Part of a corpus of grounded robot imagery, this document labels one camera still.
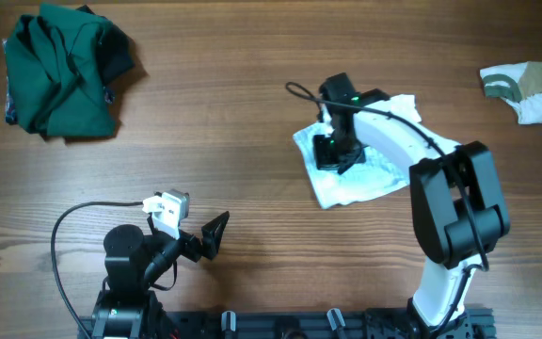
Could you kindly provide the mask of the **light blue striped baby pants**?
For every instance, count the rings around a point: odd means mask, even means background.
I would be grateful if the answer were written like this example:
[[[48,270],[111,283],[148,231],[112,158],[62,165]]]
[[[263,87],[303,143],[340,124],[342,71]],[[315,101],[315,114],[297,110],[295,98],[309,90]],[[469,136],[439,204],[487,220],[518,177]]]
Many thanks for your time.
[[[365,161],[345,173],[318,169],[315,162],[312,138],[327,137],[333,130],[329,126],[327,109],[322,109],[322,120],[293,135],[295,144],[303,155],[304,165],[311,180],[313,192],[323,209],[336,204],[373,200],[409,185],[407,175],[391,163],[385,155],[366,147]]]

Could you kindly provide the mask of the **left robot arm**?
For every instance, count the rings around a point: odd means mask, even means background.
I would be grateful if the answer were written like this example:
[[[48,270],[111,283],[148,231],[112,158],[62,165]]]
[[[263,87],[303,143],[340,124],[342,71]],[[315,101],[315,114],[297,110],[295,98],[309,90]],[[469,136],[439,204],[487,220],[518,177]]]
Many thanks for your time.
[[[230,218],[228,211],[202,226],[202,237],[181,231],[177,239],[162,231],[149,235],[132,224],[112,229],[104,238],[107,276],[91,316],[89,336],[104,338],[179,338],[155,292],[157,280],[177,272],[177,261],[214,259]]]

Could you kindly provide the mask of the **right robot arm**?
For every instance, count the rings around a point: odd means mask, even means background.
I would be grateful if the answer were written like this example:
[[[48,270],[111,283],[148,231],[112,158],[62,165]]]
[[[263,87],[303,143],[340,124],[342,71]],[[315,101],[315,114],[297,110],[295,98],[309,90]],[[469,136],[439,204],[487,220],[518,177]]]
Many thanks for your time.
[[[473,275],[508,234],[510,217],[490,150],[425,128],[410,97],[357,91],[345,73],[306,98],[317,121],[295,135],[313,191],[328,208],[401,187],[410,192],[413,231],[424,254],[419,287],[403,309],[371,309],[367,338],[491,338],[489,309],[464,300]]]

